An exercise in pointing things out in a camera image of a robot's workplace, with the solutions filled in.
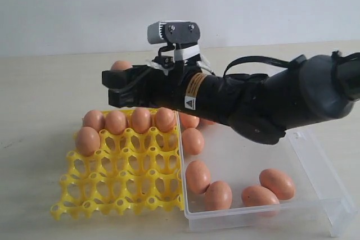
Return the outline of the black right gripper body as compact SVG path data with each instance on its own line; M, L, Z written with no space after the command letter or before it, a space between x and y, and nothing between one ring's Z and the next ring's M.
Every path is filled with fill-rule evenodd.
M185 105L186 90L190 80L195 74L203 73L199 67L176 64L168 75L164 75L161 70L152 69L146 65L132 67L132 70L136 72L136 76L139 76L146 69L149 69L150 72L133 88L133 91L137 92L137 97L132 102L133 107L166 107L190 114L202 113L201 107L197 104L198 98L193 102L193 108Z

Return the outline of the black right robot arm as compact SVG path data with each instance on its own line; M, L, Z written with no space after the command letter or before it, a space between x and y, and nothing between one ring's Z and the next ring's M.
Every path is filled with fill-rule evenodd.
M205 74L200 56L175 61L157 56L149 65L105 70L108 103L121 107L166 107L231 127L261 144L276 144L292 128L346 117L359 100L359 53L292 61L240 57L232 66L257 62L277 74Z

